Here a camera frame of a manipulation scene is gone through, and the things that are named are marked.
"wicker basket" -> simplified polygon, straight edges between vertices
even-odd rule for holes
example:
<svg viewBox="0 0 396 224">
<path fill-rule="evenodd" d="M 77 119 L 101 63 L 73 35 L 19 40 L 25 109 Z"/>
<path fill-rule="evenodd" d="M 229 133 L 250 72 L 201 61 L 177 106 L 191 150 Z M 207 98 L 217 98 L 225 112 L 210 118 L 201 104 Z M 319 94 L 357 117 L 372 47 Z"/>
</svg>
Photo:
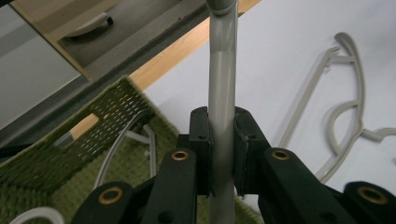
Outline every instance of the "wicker basket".
<svg viewBox="0 0 396 224">
<path fill-rule="evenodd" d="M 148 124 L 156 134 L 160 167 L 163 155 L 176 146 L 177 130 L 128 77 L 123 77 L 56 130 L 0 165 L 0 223 L 9 223 L 18 214 L 38 206 L 58 209 L 70 223 L 92 191 L 106 152 L 127 122 L 146 108 L 155 114 Z M 65 147 L 55 146 L 58 139 L 91 114 L 99 120 L 87 132 Z M 134 140 L 123 141 L 107 171 L 106 182 L 124 181 L 136 187 L 149 179 L 149 159 L 144 153 L 148 149 L 148 145 Z M 206 199 L 199 197 L 197 222 L 207 223 L 206 214 Z M 235 219 L 237 223 L 260 223 L 255 213 L 238 200 Z M 36 219 L 29 223 L 48 222 Z"/>
</svg>

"black plastic bracket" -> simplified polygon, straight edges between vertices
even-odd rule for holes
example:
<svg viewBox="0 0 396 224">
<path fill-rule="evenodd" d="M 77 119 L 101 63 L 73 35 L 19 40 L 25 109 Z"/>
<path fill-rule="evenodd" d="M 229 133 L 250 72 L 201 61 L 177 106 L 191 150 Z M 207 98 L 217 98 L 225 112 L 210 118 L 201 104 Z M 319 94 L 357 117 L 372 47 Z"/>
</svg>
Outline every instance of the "black plastic bracket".
<svg viewBox="0 0 396 224">
<path fill-rule="evenodd" d="M 122 182 L 96 188 L 73 217 L 72 224 L 126 224 L 136 216 L 134 189 Z"/>
<path fill-rule="evenodd" d="M 195 153 L 186 148 L 168 152 L 163 158 L 141 223 L 195 223 L 196 197 Z"/>
<path fill-rule="evenodd" d="M 180 134 L 177 139 L 177 147 L 187 147 L 195 152 L 197 156 L 197 193 L 209 196 L 213 139 L 206 106 L 191 111 L 190 134 Z"/>
<path fill-rule="evenodd" d="M 235 109 L 233 147 L 233 182 L 237 194 L 258 194 L 257 153 L 271 146 L 250 112 L 240 107 Z"/>
<path fill-rule="evenodd" d="M 396 198 L 367 182 L 348 183 L 341 203 L 359 223 L 396 223 Z"/>
<path fill-rule="evenodd" d="M 357 223 L 293 152 L 271 148 L 259 156 L 259 161 L 261 184 L 270 187 L 261 190 L 260 196 L 272 201 L 275 195 L 292 223 Z"/>
</svg>

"gray pole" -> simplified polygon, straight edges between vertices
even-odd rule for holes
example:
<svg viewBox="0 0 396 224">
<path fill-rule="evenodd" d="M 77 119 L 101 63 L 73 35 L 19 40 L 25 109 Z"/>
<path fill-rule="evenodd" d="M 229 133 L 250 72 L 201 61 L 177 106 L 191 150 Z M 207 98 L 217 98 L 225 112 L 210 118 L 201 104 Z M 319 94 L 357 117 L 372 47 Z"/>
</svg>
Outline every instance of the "gray pole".
<svg viewBox="0 0 396 224">
<path fill-rule="evenodd" d="M 231 7 L 210 9 L 208 114 L 215 144 L 212 187 L 216 197 L 212 195 L 209 198 L 209 223 L 233 224 L 233 117 L 238 4 L 232 1 Z"/>
<path fill-rule="evenodd" d="M 210 11 L 218 16 L 228 14 L 233 10 L 237 0 L 206 0 Z"/>
</svg>

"light wood panel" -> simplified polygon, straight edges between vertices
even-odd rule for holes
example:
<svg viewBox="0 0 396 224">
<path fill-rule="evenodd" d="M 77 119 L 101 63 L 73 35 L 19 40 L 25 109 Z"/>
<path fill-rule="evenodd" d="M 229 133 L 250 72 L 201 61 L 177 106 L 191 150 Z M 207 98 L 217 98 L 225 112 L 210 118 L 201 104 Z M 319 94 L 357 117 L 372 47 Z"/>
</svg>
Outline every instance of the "light wood panel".
<svg viewBox="0 0 396 224">
<path fill-rule="evenodd" d="M 80 121 L 74 128 L 70 130 L 70 134 L 73 139 L 78 139 L 85 132 L 87 132 L 95 123 L 99 121 L 99 118 L 94 114 L 90 114 L 87 118 Z"/>
<path fill-rule="evenodd" d="M 247 12 L 260 1 L 240 0 L 239 14 Z M 130 78 L 141 90 L 145 90 L 207 41 L 209 41 L 209 19 L 201 22 L 175 43 L 142 65 L 130 75 Z"/>
</svg>

